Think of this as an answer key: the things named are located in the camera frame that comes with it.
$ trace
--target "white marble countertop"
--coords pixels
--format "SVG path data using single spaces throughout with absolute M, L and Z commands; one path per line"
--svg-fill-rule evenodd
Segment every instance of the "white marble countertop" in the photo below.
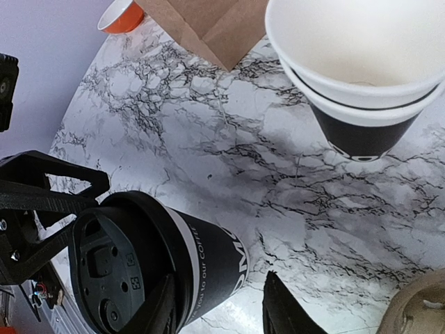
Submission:
M 262 333 L 262 287 L 275 270 L 329 334 L 370 334 L 398 288 L 444 266 L 444 103 L 384 159 L 346 161 L 267 39 L 226 73 L 147 20 L 105 42 L 51 153 L 246 243 L 247 286 L 182 333 Z M 55 263 L 69 286 L 66 252 Z

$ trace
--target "screw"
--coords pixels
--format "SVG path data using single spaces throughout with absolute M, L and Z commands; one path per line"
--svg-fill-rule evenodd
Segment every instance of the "screw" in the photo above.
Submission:
M 14 251 L 14 253 L 11 255 L 11 259 L 16 262 L 20 260 L 20 253 L 18 250 Z
M 6 229 L 8 228 L 8 224 L 6 223 L 6 221 L 4 219 L 0 220 L 0 231 L 6 231 Z

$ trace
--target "paper cup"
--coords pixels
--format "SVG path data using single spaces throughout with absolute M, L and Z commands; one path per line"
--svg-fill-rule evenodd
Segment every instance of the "paper cup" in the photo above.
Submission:
M 298 76 L 347 106 L 421 100 L 445 79 L 445 1 L 270 0 L 270 42 Z
M 402 108 L 369 111 L 332 102 L 305 85 L 281 59 L 286 75 L 309 100 L 328 143 L 343 157 L 360 162 L 377 160 L 388 153 L 417 116 L 445 90 L 441 83 L 427 97 Z
M 98 333 L 120 331 L 168 274 L 179 331 L 236 293 L 250 265 L 235 234 L 139 191 L 82 212 L 69 253 L 76 301 Z

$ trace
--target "camera lens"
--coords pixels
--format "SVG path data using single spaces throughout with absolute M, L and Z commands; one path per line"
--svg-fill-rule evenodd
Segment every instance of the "camera lens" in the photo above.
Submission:
M 10 79 L 8 77 L 4 77 L 0 79 L 0 100 L 4 99 L 8 96 L 10 89 Z

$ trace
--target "black coffee cup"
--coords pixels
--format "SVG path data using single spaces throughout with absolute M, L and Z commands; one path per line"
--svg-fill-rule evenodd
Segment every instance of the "black coffee cup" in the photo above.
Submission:
M 284 71 L 309 100 L 331 147 L 342 157 L 358 162 L 375 161 L 388 153 L 417 116 L 445 90 L 441 83 L 420 100 L 388 109 L 360 109 L 332 101 L 310 88 L 281 60 Z
M 69 250 L 76 301 L 98 333 L 120 331 L 169 274 L 179 330 L 237 292 L 249 272 L 235 234 L 138 191 L 83 212 Z

